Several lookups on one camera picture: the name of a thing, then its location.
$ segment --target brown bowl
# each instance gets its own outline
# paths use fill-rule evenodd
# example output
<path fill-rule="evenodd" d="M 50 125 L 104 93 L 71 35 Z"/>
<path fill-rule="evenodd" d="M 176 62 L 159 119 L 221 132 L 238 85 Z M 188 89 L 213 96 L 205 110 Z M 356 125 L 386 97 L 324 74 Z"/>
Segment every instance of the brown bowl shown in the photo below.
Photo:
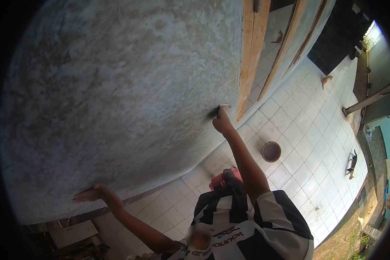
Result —
<path fill-rule="evenodd" d="M 263 146 L 262 156 L 266 162 L 274 163 L 280 158 L 281 148 L 276 142 L 268 142 Z"/>

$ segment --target red plastic stool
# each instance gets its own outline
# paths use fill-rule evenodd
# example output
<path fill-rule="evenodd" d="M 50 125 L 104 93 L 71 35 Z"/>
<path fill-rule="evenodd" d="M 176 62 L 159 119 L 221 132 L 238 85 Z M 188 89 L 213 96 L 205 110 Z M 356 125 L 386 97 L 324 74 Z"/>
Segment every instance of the red plastic stool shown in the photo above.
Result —
<path fill-rule="evenodd" d="M 241 175 L 240 175 L 240 172 L 239 172 L 238 168 L 231 167 L 230 169 L 234 172 L 234 175 L 235 175 L 235 177 L 237 179 L 239 179 L 240 181 L 243 181 L 243 179 L 241 178 Z M 220 173 L 220 174 L 218 174 L 217 176 L 215 176 L 214 178 L 211 179 L 211 183 L 210 183 L 210 189 L 211 190 L 214 190 L 214 185 L 215 184 L 219 184 L 221 186 L 224 186 L 225 182 L 224 182 L 224 174 L 223 173 Z"/>

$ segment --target wooden plank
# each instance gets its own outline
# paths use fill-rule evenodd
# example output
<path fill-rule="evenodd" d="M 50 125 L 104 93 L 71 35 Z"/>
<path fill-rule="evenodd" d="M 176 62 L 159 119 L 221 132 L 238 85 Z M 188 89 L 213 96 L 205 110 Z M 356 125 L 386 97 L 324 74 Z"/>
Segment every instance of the wooden plank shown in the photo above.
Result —
<path fill-rule="evenodd" d="M 345 116 L 363 108 L 366 107 L 377 100 L 385 97 L 386 95 L 390 94 L 390 83 L 388 83 L 386 86 L 382 87 L 379 91 L 375 92 L 371 96 L 368 96 L 364 98 L 363 101 L 358 102 L 357 104 L 354 104 L 348 108 L 342 108 L 342 112 L 344 113 Z"/>
<path fill-rule="evenodd" d="M 272 84 L 276 72 L 279 69 L 286 53 L 287 50 L 289 49 L 289 46 L 293 40 L 293 37 L 295 36 L 296 30 L 299 26 L 299 22 L 302 18 L 303 12 L 305 11 L 305 6 L 306 6 L 307 0 L 297 0 L 295 9 L 293 11 L 292 19 L 289 24 L 289 28 L 287 29 L 286 36 L 284 38 L 283 44 L 281 45 L 280 51 L 277 54 L 275 64 L 273 65 L 273 68 L 270 71 L 269 77 L 267 78 L 267 81 L 260 93 L 259 98 L 257 99 L 258 102 L 260 102 L 266 92 L 269 90 L 270 85 Z"/>
<path fill-rule="evenodd" d="M 262 0 L 254 13 L 253 0 L 243 0 L 243 47 L 236 124 L 243 118 L 248 96 L 256 74 L 269 17 L 270 0 Z"/>
<path fill-rule="evenodd" d="M 305 47 L 308 45 L 309 40 L 311 39 L 311 37 L 315 31 L 315 28 L 317 27 L 317 25 L 319 24 L 319 21 L 321 20 L 321 17 L 322 17 L 323 11 L 325 10 L 327 2 L 328 2 L 328 0 L 321 0 L 321 3 L 319 4 L 315 18 L 312 21 L 311 27 L 309 28 L 305 39 L 303 40 L 301 46 L 299 47 L 298 52 L 296 53 L 295 57 L 293 58 L 292 62 L 289 65 L 289 67 L 287 68 L 283 77 L 287 74 L 287 72 L 290 70 L 290 68 L 293 67 L 296 64 L 296 62 L 300 59 L 300 57 L 302 56 L 303 51 L 305 50 Z"/>

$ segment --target man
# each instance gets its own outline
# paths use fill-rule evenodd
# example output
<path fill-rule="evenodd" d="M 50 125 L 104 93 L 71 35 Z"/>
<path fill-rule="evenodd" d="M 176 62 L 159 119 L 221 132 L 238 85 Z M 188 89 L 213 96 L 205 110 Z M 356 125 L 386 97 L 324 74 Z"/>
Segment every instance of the man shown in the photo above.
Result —
<path fill-rule="evenodd" d="M 232 126 L 227 107 L 213 120 L 228 140 L 243 182 L 232 171 L 226 184 L 201 194 L 191 224 L 189 246 L 177 243 L 131 216 L 119 197 L 103 184 L 75 196 L 74 202 L 103 199 L 115 218 L 153 252 L 169 260 L 312 259 L 313 237 L 301 213 L 282 190 L 271 191 L 267 179 Z"/>

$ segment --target shirt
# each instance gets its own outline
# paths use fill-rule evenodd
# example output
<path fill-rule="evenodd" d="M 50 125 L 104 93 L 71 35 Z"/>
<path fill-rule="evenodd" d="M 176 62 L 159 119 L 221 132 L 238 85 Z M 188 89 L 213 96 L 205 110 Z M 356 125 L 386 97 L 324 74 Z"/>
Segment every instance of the shirt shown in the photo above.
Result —
<path fill-rule="evenodd" d="M 314 242 L 309 227 L 283 190 L 262 194 L 253 206 L 248 196 L 211 201 L 194 217 L 211 231 L 206 250 L 182 248 L 165 260 L 310 260 Z"/>

